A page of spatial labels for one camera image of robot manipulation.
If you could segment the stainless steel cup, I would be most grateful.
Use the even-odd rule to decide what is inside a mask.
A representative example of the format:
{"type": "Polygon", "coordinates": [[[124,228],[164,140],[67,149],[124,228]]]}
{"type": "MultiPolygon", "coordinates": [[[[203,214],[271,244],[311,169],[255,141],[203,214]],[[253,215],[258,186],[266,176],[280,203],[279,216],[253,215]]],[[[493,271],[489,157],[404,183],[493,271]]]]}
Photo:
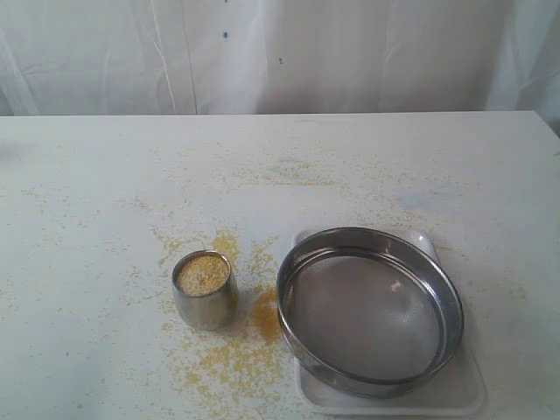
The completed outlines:
{"type": "Polygon", "coordinates": [[[175,308],[190,327],[214,330],[235,317],[239,292],[229,260],[215,250],[185,255],[171,274],[175,308]]]}

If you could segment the white backdrop curtain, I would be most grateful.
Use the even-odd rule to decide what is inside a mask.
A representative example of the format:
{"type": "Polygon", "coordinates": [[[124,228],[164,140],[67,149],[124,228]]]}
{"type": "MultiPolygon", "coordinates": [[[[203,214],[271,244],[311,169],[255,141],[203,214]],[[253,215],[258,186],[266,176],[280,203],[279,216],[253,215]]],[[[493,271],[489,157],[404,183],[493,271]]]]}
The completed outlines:
{"type": "Polygon", "coordinates": [[[534,110],[556,1],[4,1],[7,115],[534,110]]]}

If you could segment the round metal sieve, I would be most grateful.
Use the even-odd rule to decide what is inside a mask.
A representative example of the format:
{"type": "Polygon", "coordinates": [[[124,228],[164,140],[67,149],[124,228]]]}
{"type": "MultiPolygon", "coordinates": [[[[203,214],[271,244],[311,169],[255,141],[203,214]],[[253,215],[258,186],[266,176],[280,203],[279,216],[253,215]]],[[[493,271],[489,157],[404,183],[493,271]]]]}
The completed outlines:
{"type": "Polygon", "coordinates": [[[458,291],[438,259],[366,227],[295,243],[277,272],[276,305],[300,366],[355,396],[390,398],[428,382],[465,330],[458,291]]]}

